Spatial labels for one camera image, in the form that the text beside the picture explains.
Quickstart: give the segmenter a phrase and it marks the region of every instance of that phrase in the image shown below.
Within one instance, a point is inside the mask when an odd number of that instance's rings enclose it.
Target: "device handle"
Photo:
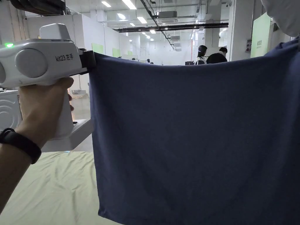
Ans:
[[[52,85],[54,83],[56,83],[56,81],[51,81],[47,83],[43,82],[39,85],[47,86],[47,85]],[[61,114],[58,119],[56,132],[52,140],[64,139],[68,137],[72,133],[73,128],[74,125],[73,125],[72,113],[70,108],[69,96],[68,96],[68,91],[66,90],[64,94],[64,102],[62,105]]]

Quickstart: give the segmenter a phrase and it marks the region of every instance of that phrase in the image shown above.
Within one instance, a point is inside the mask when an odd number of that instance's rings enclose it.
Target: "bed sheet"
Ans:
[[[0,224],[118,225],[98,216],[92,152],[47,152],[30,166],[0,216]]]

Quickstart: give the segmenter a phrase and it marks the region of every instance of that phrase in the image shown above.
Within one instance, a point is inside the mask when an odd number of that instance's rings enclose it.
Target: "green led light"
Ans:
[[[10,47],[12,47],[13,45],[14,45],[13,43],[6,43],[6,44],[5,44],[5,47],[10,48]]]

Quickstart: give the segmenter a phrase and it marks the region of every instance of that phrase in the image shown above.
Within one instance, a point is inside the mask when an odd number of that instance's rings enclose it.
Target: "person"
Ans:
[[[206,54],[207,47],[205,45],[200,45],[198,48],[198,56],[196,58],[195,65],[206,64],[206,60],[203,58]]]
[[[227,62],[226,54],[227,54],[227,48],[222,47],[217,53],[211,54],[207,58],[206,62],[207,64]]]
[[[74,80],[62,78],[51,86],[20,87],[20,107],[23,120],[15,132],[42,148],[56,131],[65,91]],[[12,145],[0,144],[0,213],[15,187],[32,163],[31,157]]]

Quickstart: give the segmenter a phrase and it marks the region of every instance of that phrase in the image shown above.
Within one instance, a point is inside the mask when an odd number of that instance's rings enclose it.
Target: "hand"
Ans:
[[[62,78],[54,85],[20,87],[20,107],[23,121],[16,132],[29,138],[40,148],[53,138],[66,90],[72,86],[71,77]]]

